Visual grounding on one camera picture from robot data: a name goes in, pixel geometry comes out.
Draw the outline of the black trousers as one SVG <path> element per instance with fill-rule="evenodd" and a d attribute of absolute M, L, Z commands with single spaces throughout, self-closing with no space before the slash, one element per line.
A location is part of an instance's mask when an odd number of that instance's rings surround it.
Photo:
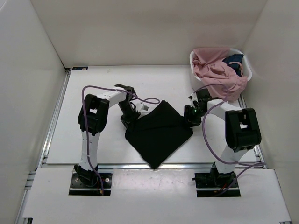
<path fill-rule="evenodd" d="M 125 132 L 126 140 L 151 169 L 157 169 L 192 135 L 183 116 L 165 100 Z"/>

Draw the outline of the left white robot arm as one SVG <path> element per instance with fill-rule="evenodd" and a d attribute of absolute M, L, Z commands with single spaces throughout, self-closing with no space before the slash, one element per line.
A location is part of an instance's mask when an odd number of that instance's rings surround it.
<path fill-rule="evenodd" d="M 140 117 L 140 112 L 130 104 L 130 101 L 137 97 L 131 86 L 116 84 L 112 89 L 106 88 L 106 92 L 99 96 L 85 95 L 87 88 L 92 88 L 92 86 L 88 85 L 81 91 L 82 108 L 78 116 L 83 139 L 81 159 L 74 168 L 84 185 L 94 187 L 100 184 L 103 189 L 103 180 L 98 173 L 97 150 L 99 136 L 107 124 L 109 109 L 114 105 L 120 107 L 121 122 L 129 131 L 133 129 Z"/>

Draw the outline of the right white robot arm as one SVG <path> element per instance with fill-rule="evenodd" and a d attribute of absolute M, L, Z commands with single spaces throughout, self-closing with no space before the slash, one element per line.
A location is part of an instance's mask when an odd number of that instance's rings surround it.
<path fill-rule="evenodd" d="M 188 127 L 201 126 L 204 142 L 216 161 L 210 172 L 197 173 L 194 180 L 201 187 L 223 187 L 236 181 L 235 167 L 251 165 L 240 159 L 256 145 L 262 137 L 253 108 L 240 108 L 226 100 L 213 98 L 206 88 L 200 88 L 189 96 L 190 105 L 184 107 L 184 119 Z M 226 146 L 218 156 L 208 143 L 206 119 L 212 114 L 225 123 Z"/>

